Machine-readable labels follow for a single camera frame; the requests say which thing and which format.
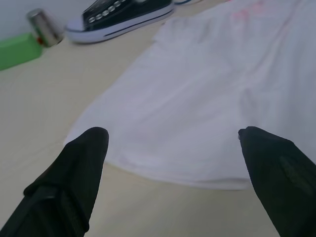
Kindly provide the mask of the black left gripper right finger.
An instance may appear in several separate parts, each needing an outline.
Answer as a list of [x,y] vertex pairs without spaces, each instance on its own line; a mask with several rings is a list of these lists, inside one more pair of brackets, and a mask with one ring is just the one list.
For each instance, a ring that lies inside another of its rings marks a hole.
[[316,165],[292,141],[249,126],[238,132],[254,191],[281,237],[316,235]]

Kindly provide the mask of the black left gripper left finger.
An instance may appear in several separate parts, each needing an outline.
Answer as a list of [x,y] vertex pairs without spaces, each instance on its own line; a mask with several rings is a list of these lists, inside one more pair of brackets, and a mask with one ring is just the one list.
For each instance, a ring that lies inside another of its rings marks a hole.
[[89,230],[108,150],[106,129],[93,127],[66,144],[23,192],[2,237],[82,237]]

